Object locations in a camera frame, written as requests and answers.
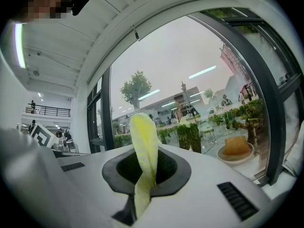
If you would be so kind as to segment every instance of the fluorescent light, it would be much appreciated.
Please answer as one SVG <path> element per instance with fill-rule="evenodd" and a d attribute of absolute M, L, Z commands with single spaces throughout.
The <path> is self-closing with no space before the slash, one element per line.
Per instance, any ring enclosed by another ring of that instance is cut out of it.
<path fill-rule="evenodd" d="M 242 13 L 241 11 L 235 9 L 235 8 L 232 8 L 233 10 L 235 10 L 236 12 L 239 12 L 241 15 L 245 16 L 245 17 L 248 17 L 245 13 Z"/>
<path fill-rule="evenodd" d="M 169 103 L 169 104 L 164 104 L 164 105 L 162 105 L 162 107 L 165 107 L 165 106 L 168 106 L 168 105 L 171 105 L 171 104 L 174 104 L 175 103 L 175 101 L 174 102 L 171 102 L 171 103 Z"/>
<path fill-rule="evenodd" d="M 211 70 L 215 69 L 216 67 L 217 67 L 217 66 L 215 65 L 215 66 L 213 66 L 213 67 L 209 67 L 209 68 L 207 68 L 207 69 L 205 69 L 205 70 L 203 70 L 203 71 L 200 71 L 200 72 L 198 72 L 198 73 L 196 73 L 196 74 L 193 74 L 193 75 L 189 76 L 189 79 L 194 78 L 194 77 L 196 77 L 196 76 L 198 76 L 198 75 L 204 74 L 204 73 L 206 73 L 206 72 L 208 72 L 208 71 L 211 71 Z"/>
<path fill-rule="evenodd" d="M 22 48 L 22 24 L 15 24 L 15 44 L 19 66 L 25 68 L 25 61 Z"/>
<path fill-rule="evenodd" d="M 190 102 L 190 104 L 192 104 L 192 103 L 194 103 L 194 102 L 197 102 L 197 101 L 200 101 L 200 100 L 192 101 L 192 102 Z"/>
<path fill-rule="evenodd" d="M 204 92 L 205 92 L 205 91 L 199 92 L 199 93 L 197 93 L 197 94 L 191 95 L 190 97 L 193 97 L 193 96 L 196 96 L 196 95 L 202 94 L 202 93 L 204 93 Z"/>
<path fill-rule="evenodd" d="M 146 95 L 144 95 L 144 96 L 138 98 L 138 100 L 143 100 L 144 98 L 147 98 L 148 96 L 151 96 L 151 95 L 153 95 L 153 94 L 155 94 L 155 93 L 157 93 L 157 92 L 160 92 L 160 90 L 159 90 L 159 89 L 154 90 L 154 91 L 152 91 L 151 93 L 148 93 L 148 94 L 146 94 Z"/>

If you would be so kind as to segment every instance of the large window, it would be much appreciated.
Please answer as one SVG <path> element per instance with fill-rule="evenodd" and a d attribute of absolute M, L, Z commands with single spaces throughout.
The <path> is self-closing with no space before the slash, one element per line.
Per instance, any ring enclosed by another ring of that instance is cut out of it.
<path fill-rule="evenodd" d="M 255 179 L 266 168 L 268 120 L 243 64 L 228 44 L 188 17 L 134 43 L 111 69 L 115 147 L 132 143 L 130 118 L 142 112 L 163 144 L 226 163 L 238 158 L 235 168 Z M 245 150 L 224 155 L 231 141 Z"/>
<path fill-rule="evenodd" d="M 130 119 L 146 113 L 162 144 L 274 183 L 304 117 L 299 72 L 286 44 L 247 9 L 177 19 L 131 45 L 93 89 L 91 143 L 132 144 Z"/>

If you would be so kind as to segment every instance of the railing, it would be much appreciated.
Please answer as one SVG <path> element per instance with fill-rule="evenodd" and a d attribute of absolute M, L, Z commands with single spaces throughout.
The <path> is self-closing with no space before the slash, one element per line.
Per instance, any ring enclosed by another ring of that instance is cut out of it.
<path fill-rule="evenodd" d="M 35 108 L 32 107 L 31 103 L 27 105 L 24 112 L 25 113 L 32 113 L 32 114 L 39 114 L 39 115 L 49 115 L 49 116 L 65 116 L 71 117 L 70 115 L 71 109 L 65 108 L 56 108 L 44 105 L 35 105 Z"/>

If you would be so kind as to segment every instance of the plate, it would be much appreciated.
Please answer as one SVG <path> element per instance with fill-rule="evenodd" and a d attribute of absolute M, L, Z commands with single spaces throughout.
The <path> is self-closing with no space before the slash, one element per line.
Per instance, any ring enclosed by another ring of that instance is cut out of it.
<path fill-rule="evenodd" d="M 225 155 L 222 152 L 224 151 L 224 147 L 220 148 L 217 152 L 217 157 L 226 164 L 229 165 L 238 165 L 244 163 L 254 157 L 254 146 L 248 143 L 251 152 L 245 154 L 238 154 L 238 155 Z"/>

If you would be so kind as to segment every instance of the vent grille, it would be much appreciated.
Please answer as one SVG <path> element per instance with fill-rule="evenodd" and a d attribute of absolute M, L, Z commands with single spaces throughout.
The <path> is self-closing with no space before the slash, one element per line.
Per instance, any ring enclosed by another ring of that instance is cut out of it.
<path fill-rule="evenodd" d="M 219 184 L 218 188 L 242 221 L 258 212 L 258 209 L 231 182 Z"/>
<path fill-rule="evenodd" d="M 71 170 L 74 170 L 74 169 L 77 169 L 77 168 L 80 168 L 80 167 L 83 167 L 83 166 L 85 166 L 85 164 L 83 164 L 81 162 L 77 162 L 77 163 L 74 163 L 74 164 L 61 166 L 61 169 L 64 172 L 66 172 L 66 171 L 71 171 Z"/>

